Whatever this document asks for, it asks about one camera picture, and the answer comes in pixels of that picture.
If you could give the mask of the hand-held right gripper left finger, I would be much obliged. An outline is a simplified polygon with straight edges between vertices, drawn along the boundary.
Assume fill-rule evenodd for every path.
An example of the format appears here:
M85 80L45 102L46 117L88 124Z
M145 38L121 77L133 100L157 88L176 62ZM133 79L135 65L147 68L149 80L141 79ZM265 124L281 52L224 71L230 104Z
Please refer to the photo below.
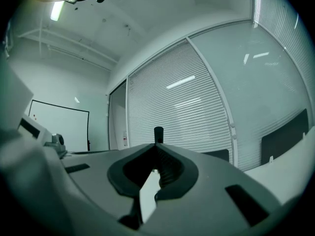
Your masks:
M144 225L140 190L155 160L155 145L66 156L61 160L76 187L115 221L134 230Z

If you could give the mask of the white window blind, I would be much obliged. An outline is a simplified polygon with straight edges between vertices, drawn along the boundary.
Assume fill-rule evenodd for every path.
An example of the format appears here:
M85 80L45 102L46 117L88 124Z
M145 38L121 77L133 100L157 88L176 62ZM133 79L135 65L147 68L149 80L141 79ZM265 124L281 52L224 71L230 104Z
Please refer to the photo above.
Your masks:
M287 0L253 0L253 20L283 47L305 84L315 113L315 45L299 15Z
M204 62L180 41L138 68L127 84L130 146L154 141L154 128L164 129L164 142L199 153L228 151L233 141L226 108Z

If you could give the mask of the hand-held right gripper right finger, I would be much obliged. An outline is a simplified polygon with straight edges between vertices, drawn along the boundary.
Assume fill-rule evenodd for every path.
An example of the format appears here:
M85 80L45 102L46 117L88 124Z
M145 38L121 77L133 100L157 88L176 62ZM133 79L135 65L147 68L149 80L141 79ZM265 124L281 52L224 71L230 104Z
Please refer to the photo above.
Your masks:
M161 188L142 234L232 236L281 206L263 185L222 159L166 144L156 149Z

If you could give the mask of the black-framed whiteboard on stand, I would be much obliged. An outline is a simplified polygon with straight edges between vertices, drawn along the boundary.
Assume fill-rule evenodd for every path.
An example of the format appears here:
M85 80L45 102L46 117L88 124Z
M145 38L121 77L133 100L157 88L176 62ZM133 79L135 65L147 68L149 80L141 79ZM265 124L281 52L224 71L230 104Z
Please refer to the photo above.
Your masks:
M33 99L28 115L52 134L61 134L68 151L90 150L89 111Z

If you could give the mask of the long ceiling light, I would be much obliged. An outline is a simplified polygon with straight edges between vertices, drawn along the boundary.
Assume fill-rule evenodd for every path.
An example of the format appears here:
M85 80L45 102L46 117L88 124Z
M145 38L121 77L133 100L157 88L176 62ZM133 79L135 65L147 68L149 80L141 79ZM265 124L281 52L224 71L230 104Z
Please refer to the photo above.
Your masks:
M59 20L64 3L65 1L58 1L54 3L52 11L51 11L51 15L50 15L50 19L52 21L56 22Z

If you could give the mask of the white desk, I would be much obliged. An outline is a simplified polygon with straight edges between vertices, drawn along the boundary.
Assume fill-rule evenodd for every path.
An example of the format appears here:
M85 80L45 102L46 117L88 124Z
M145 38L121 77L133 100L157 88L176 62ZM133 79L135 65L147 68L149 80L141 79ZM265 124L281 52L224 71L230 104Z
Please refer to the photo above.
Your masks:
M270 162L245 171L281 204L301 194L315 170L315 126L295 146Z

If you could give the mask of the frosted glass panel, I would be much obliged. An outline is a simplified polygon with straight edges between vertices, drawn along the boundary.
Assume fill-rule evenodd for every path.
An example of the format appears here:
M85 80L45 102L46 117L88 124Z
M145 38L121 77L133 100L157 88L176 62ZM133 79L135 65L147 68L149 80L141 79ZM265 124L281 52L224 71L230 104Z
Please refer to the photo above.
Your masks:
M250 21L214 28L191 38L217 77L231 110L238 167L261 164L262 138L301 112L302 127L313 125L306 86L281 45Z

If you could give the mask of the white ceiling pipe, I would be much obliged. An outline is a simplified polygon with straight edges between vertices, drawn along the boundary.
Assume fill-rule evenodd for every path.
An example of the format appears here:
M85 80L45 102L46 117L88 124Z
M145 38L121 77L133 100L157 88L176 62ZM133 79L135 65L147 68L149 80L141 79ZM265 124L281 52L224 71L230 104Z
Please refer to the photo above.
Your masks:
M44 40L45 43L48 43L50 45L54 44L54 46L61 49L66 48L76 50L77 52L88 51L91 52L93 55L102 57L112 63L118 62L116 59L106 54L105 52L101 52L100 50L82 42L82 39L75 40L71 37L65 36L64 34L46 28L34 28L25 32L19 32L17 33L17 37L27 38L38 42Z
M94 66L97 66L97 67L99 67L99 68L101 68L103 70L111 72L111 70L108 69L107 67L105 67L103 65L100 65L100 64L97 64L97 63L95 63L95 62L93 62L93 61L91 61L89 59L86 59L86 58L78 55L78 54L72 53L70 51L67 51L67 50L64 50L64 49L61 49L61 48L58 48L58 47L55 47L55 46L52 46L52 45L49 45L49 44L47 44L47 48L48 48L49 51L55 51L55 52L58 52L60 54L67 55L69 57L72 57L72 58L75 58L75 59L87 62L87 63L89 63L91 65L94 65Z

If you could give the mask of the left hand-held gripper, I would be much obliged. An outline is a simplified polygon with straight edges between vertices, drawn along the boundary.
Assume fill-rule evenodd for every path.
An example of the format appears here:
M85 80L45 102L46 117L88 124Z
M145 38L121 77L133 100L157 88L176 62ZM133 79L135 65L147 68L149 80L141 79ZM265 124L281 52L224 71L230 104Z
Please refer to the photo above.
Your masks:
M21 121L18 126L18 131L28 137L32 137L37 140L41 145L45 147L53 148L58 154L59 158L67 156L83 156L92 155L96 153L107 153L118 151L114 150L98 150L98 151L78 151L78 152L67 152L65 145L60 145L52 142L52 133L46 128L38 124L35 120L32 120L29 116L23 114Z

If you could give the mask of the clear glass door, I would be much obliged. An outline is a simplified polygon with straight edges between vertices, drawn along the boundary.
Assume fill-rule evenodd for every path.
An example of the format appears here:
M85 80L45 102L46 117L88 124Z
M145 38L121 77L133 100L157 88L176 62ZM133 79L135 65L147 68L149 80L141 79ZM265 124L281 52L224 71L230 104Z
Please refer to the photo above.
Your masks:
M108 136L111 150L128 148L123 142L123 132L126 127L126 80L124 80L109 95Z

